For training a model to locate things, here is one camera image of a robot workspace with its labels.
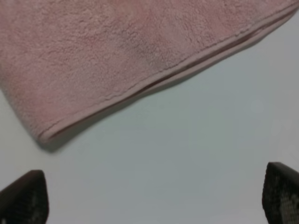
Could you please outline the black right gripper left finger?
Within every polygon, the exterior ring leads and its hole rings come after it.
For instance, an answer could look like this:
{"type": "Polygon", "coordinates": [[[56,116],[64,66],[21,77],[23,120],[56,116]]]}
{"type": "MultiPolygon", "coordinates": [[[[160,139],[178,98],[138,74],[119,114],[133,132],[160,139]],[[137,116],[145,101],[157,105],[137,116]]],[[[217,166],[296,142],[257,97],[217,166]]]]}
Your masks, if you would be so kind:
{"type": "Polygon", "coordinates": [[[0,192],[2,224],[45,224],[49,216],[47,183],[42,170],[31,170],[0,192]]]}

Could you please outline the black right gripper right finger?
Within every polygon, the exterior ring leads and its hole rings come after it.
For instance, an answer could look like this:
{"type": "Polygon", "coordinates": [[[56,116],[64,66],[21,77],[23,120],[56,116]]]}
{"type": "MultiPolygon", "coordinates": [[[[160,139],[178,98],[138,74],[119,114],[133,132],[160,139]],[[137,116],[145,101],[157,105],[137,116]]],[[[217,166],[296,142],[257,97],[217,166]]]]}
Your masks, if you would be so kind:
{"type": "Polygon", "coordinates": [[[280,162],[267,164],[262,206],[269,224],[299,222],[299,173],[280,162]]]}

